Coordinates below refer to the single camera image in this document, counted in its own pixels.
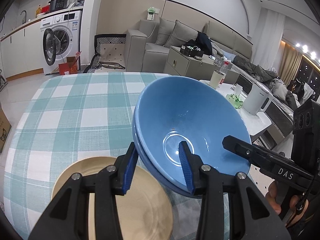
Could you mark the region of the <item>person's right hand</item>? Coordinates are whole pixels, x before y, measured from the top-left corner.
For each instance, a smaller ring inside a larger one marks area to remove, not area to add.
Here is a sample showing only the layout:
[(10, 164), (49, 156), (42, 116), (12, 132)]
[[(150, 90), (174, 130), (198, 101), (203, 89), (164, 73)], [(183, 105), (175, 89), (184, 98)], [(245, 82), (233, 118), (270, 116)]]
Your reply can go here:
[(309, 205), (309, 201), (306, 200), (303, 211), (301, 211), (299, 214), (296, 214), (296, 205), (301, 200), (302, 196), (292, 195), (289, 193), (289, 189), (284, 184), (279, 183), (276, 180), (274, 180), (268, 186), (268, 192), (265, 195), (265, 198), (278, 215), (281, 214), (282, 205), (286, 209), (288, 207), (290, 208), (292, 213), (289, 217), (289, 220), (285, 224), (286, 227), (291, 227), (293, 224), (296, 224), (299, 220), (301, 220)]

